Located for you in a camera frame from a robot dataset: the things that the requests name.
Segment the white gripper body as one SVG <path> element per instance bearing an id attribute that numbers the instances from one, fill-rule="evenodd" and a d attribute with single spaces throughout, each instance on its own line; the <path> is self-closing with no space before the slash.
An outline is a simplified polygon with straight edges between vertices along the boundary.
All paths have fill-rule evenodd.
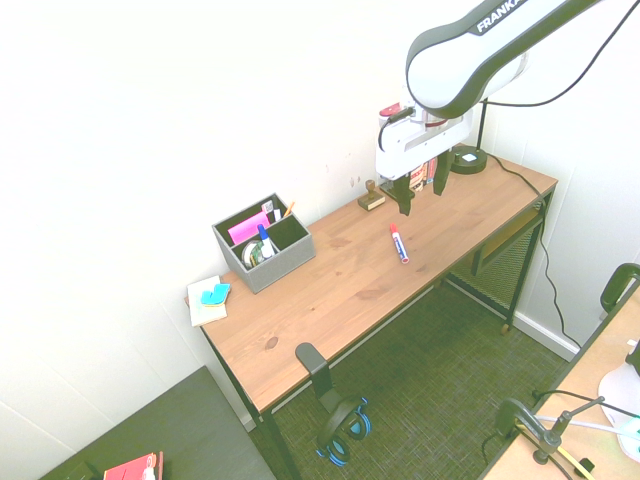
<path id="1" fill-rule="evenodd" d="M 426 110 L 401 110 L 380 121 L 376 171 L 396 180 L 465 140 L 473 126 L 473 111 L 446 119 Z"/>

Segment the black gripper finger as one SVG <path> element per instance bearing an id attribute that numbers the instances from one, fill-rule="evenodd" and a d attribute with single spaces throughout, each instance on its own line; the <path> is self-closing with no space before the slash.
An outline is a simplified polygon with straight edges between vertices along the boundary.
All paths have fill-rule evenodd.
<path id="1" fill-rule="evenodd" d="M 393 191 L 398 203 L 399 212 L 402 215 L 408 216 L 411 211 L 412 190 L 410 188 L 409 174 L 405 174 L 393 181 Z"/>
<path id="2" fill-rule="evenodd" d="M 433 192 L 435 195 L 442 195 L 450 173 L 451 163 L 451 151 L 445 151 L 437 156 L 437 165 L 433 180 Z"/>

